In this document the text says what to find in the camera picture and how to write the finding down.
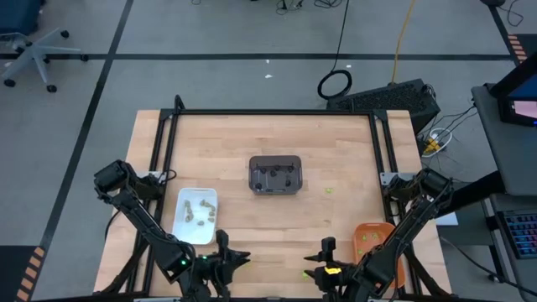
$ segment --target white plastic container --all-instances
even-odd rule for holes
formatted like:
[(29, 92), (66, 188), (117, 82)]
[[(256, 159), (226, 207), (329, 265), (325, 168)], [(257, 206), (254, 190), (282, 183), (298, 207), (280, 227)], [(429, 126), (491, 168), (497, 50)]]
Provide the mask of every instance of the white plastic container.
[[(185, 207), (185, 201), (187, 200), (190, 202), (190, 208), (192, 210), (192, 215), (194, 216), (189, 222), (186, 222), (188, 213)], [(212, 217), (215, 219), (214, 222), (208, 221), (211, 208), (201, 206), (202, 200), (216, 208), (215, 215)], [(174, 234), (177, 239), (190, 244), (209, 244), (212, 242), (215, 234), (217, 215), (218, 196), (214, 189), (183, 188), (179, 191), (179, 195), (177, 196), (172, 234)], [(203, 226), (198, 225), (200, 221), (203, 221)]]

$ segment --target keyboard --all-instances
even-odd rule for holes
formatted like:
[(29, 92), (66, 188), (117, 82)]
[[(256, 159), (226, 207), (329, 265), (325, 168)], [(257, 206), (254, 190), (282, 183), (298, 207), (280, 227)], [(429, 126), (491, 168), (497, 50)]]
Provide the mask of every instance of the keyboard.
[(537, 209), (504, 211), (499, 212), (498, 216), (516, 257), (537, 258)]
[(415, 88), (415, 85), (402, 84), (394, 87), (384, 87), (374, 91), (358, 93), (349, 97), (344, 97), (336, 106), (339, 110), (350, 110), (351, 102), (356, 110), (406, 109), (410, 113), (422, 112), (427, 108), (423, 100), (423, 93)]

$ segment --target wooden table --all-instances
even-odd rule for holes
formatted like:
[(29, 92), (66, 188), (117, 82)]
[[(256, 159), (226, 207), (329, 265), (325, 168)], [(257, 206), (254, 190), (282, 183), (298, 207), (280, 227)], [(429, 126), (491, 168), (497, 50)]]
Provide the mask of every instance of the wooden table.
[[(126, 159), (137, 171), (149, 168), (158, 116), (158, 111), (138, 112)], [(399, 171), (419, 171), (409, 114), (388, 112), (388, 117)], [(169, 122), (166, 127), (159, 164), (164, 161)], [(385, 151), (379, 122), (378, 132)], [(260, 154), (300, 156), (304, 185), (297, 195), (252, 193), (248, 161)], [(385, 152), (383, 162), (389, 170)], [(367, 117), (180, 116), (171, 169), (177, 171), (177, 178), (168, 183), (162, 227), (171, 232), (181, 188), (214, 188), (219, 200), (217, 227), (229, 234), (231, 248), (252, 253), (252, 262), (234, 274), (233, 297), (321, 297), (313, 280), (302, 276), (316, 263), (302, 258), (319, 252), (321, 239), (333, 236), (335, 257), (350, 262), (356, 226), (384, 221)], [(113, 222), (95, 290), (105, 288), (123, 267), (133, 251), (135, 234), (125, 216)], [(414, 240), (414, 249), (437, 283), (451, 291), (434, 221)], [(215, 245), (196, 246), (198, 253), (214, 250)], [(139, 266), (138, 290), (144, 270), (145, 259)], [(411, 292), (409, 278), (407, 291)], [(168, 284), (155, 265), (150, 295), (177, 296), (180, 289), (178, 284)]]

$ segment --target office chair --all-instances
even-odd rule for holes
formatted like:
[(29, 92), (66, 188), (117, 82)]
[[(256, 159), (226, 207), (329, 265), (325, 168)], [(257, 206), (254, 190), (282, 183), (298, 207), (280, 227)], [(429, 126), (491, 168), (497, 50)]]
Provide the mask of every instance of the office chair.
[(2, 74), (3, 84), (8, 87), (15, 87), (16, 82), (11, 77), (33, 61), (37, 65), (47, 91), (56, 92), (56, 86), (49, 84), (49, 77), (45, 68), (45, 64), (50, 63), (47, 55), (80, 55), (82, 61), (88, 61), (88, 56), (83, 55), (80, 49), (48, 46), (48, 43), (57, 38), (58, 35), (68, 39), (69, 32), (66, 30), (55, 29), (43, 38), (31, 42), (28, 34), (37, 29), (39, 10), (39, 1), (0, 0), (0, 41), (10, 42), (12, 47), (20, 53), (19, 57)]

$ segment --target orange tray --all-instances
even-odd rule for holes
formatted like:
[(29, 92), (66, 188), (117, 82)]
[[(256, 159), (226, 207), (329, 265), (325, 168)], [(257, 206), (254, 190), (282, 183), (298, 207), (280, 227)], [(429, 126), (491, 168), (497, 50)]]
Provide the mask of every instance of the orange tray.
[[(354, 246), (354, 263), (358, 264), (362, 260), (363, 255), (369, 252), (373, 247), (384, 243), (388, 235), (394, 230), (395, 226), (390, 223), (363, 223), (357, 226), (352, 237)], [(397, 262), (397, 285), (401, 288), (404, 286), (405, 276), (403, 262), (401, 258)], [(389, 287), (395, 288), (395, 282), (392, 282)]]

